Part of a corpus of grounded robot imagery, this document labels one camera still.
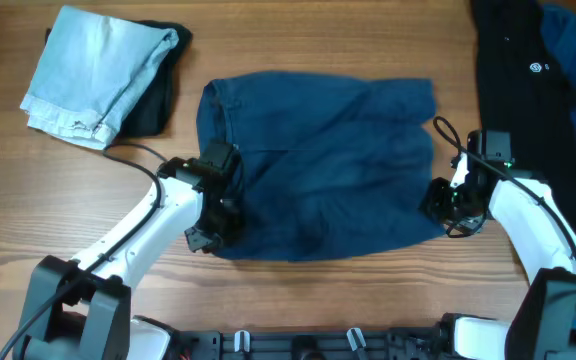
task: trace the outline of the wooden tabletop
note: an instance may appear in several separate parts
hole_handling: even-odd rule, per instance
[[[268,69],[432,78],[439,113],[459,134],[479,127],[468,1],[137,1],[70,3],[125,19],[178,22],[194,33],[176,71],[170,126],[141,141],[166,156],[197,155],[195,116],[204,85]],[[93,243],[150,186],[133,169],[26,127],[19,104],[60,8],[54,0],[27,3],[0,0],[0,348],[16,329],[39,260],[68,259]],[[570,6],[576,11],[576,2]],[[454,151],[430,133],[434,175],[449,177]],[[132,150],[122,155],[156,165]],[[141,283],[134,313],[186,330],[424,326],[444,312],[511,320],[526,289],[495,222],[470,239],[304,264],[230,262],[192,254],[179,239]]]

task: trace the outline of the light gray cloth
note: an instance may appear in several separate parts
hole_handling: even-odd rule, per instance
[[[102,149],[178,41],[174,29],[62,7],[20,106],[28,126]]]

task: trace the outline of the black cloth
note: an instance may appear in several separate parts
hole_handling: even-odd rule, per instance
[[[421,125],[434,113],[427,79],[269,71],[213,80],[199,104],[199,149],[215,138],[238,146],[245,221],[215,255],[338,259],[440,236],[418,210],[433,158]]]
[[[171,49],[159,65],[155,77],[146,88],[135,107],[121,123],[117,138],[144,137],[159,135],[164,131],[170,118],[172,101],[174,98],[174,70],[175,64],[192,40],[192,33],[182,25],[176,23],[159,22],[153,20],[135,21],[157,29],[175,29],[179,42]],[[44,42],[48,41],[51,29],[46,29]]]
[[[576,234],[576,93],[544,45],[530,0],[472,0],[482,127],[511,134],[516,168],[540,172]]]

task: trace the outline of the wooden table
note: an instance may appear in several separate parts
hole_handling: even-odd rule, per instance
[[[71,1],[126,19],[178,22],[195,34],[177,69],[170,126],[165,135],[142,141],[166,156],[197,155],[195,115],[205,84],[267,69],[429,77],[439,113],[460,135],[479,127],[476,33],[465,0],[121,2]],[[44,30],[60,6],[53,0],[12,3],[0,0],[0,347],[16,329],[37,262],[46,254],[67,259],[94,242],[149,187],[133,169],[26,127],[19,104]],[[576,11],[576,4],[570,6]],[[454,151],[431,134],[434,175],[450,176]],[[132,150],[122,155],[156,164]],[[526,289],[522,268],[494,222],[471,239],[441,238],[307,264],[224,261],[192,254],[180,239],[141,283],[134,313],[180,329],[431,325],[444,312],[510,320]]]

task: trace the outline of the white circular logo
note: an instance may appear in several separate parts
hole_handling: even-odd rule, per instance
[[[532,72],[541,72],[541,64],[540,63],[530,64],[530,70],[532,70]]]

